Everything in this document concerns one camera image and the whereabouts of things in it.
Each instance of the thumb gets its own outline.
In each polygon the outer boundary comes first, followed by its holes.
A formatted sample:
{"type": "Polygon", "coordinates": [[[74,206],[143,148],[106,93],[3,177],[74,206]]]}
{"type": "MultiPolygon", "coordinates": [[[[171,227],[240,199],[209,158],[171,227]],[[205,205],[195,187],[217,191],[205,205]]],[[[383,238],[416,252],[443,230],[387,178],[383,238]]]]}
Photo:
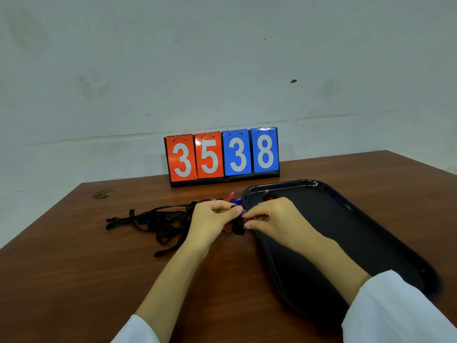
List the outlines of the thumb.
{"type": "Polygon", "coordinates": [[[248,220],[244,224],[244,227],[247,228],[248,230],[251,230],[251,229],[259,230],[260,232],[263,232],[264,234],[269,235],[269,233],[268,233],[269,224],[267,221],[262,221],[262,220],[258,220],[258,219],[248,220]]]}
{"type": "Polygon", "coordinates": [[[229,209],[227,212],[224,213],[219,213],[218,215],[220,216],[222,222],[224,225],[228,223],[229,221],[235,219],[237,216],[239,216],[243,212],[243,207],[242,206],[235,206],[229,209]]]}

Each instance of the tangled black cord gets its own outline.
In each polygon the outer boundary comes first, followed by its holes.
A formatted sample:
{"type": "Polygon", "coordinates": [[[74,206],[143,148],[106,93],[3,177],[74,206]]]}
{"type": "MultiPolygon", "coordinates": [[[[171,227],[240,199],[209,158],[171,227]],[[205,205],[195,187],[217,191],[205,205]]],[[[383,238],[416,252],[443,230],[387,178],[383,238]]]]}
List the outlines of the tangled black cord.
{"type": "Polygon", "coordinates": [[[178,206],[162,206],[154,208],[150,211],[135,215],[135,210],[130,209],[127,218],[111,218],[106,219],[109,223],[106,225],[107,230],[114,229],[119,225],[133,224],[135,228],[144,232],[155,232],[157,242],[163,246],[168,244],[170,240],[179,235],[176,244],[170,248],[159,250],[154,254],[155,257],[160,257],[168,252],[178,249],[186,240],[189,228],[191,226],[192,214],[194,213],[195,205],[199,202],[210,201],[205,199],[202,201],[193,201],[190,204],[183,204],[178,206]],[[173,207],[186,207],[185,211],[163,211],[163,209],[173,207]],[[179,221],[180,225],[174,227],[173,223],[179,221]]]}

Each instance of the orange number card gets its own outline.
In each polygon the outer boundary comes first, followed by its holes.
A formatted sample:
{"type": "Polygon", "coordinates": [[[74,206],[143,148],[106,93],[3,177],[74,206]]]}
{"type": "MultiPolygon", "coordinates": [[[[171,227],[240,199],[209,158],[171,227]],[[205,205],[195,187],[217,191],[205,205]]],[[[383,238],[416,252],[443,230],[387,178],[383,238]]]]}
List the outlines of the orange number card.
{"type": "Polygon", "coordinates": [[[180,182],[197,179],[192,135],[168,136],[166,142],[171,181],[180,182]]]}
{"type": "Polygon", "coordinates": [[[224,177],[221,133],[195,134],[198,178],[224,177]]]}

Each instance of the wooden table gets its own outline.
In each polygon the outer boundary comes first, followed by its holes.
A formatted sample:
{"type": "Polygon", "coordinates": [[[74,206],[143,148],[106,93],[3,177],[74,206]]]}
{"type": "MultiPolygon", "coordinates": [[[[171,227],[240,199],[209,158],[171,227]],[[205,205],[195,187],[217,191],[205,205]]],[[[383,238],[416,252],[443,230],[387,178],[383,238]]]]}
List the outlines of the wooden table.
{"type": "MultiPolygon", "coordinates": [[[[1,342],[108,342],[171,255],[155,234],[105,219],[162,205],[237,196],[250,185],[316,179],[373,217],[443,277],[437,307],[457,324],[457,176],[379,151],[287,161],[281,178],[171,189],[168,176],[83,183],[0,250],[1,342]],[[113,194],[94,200],[92,194],[113,194]]],[[[252,231],[222,234],[194,282],[172,338],[184,342],[340,342],[281,304],[252,231]]]]}

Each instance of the black tray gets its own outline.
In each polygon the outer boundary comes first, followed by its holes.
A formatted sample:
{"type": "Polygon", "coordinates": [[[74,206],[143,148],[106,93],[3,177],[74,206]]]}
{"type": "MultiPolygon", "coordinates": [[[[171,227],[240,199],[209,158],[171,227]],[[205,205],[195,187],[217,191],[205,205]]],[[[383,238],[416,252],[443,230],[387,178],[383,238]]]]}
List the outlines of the black tray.
{"type": "MultiPolygon", "coordinates": [[[[371,276],[394,270],[428,299],[441,293],[442,280],[425,259],[327,184],[299,180],[249,187],[242,194],[243,206],[250,209],[260,203],[267,189],[294,202],[317,231],[337,241],[371,276]]],[[[302,316],[340,324],[348,305],[327,278],[304,257],[255,233],[285,302],[302,316]]]]}

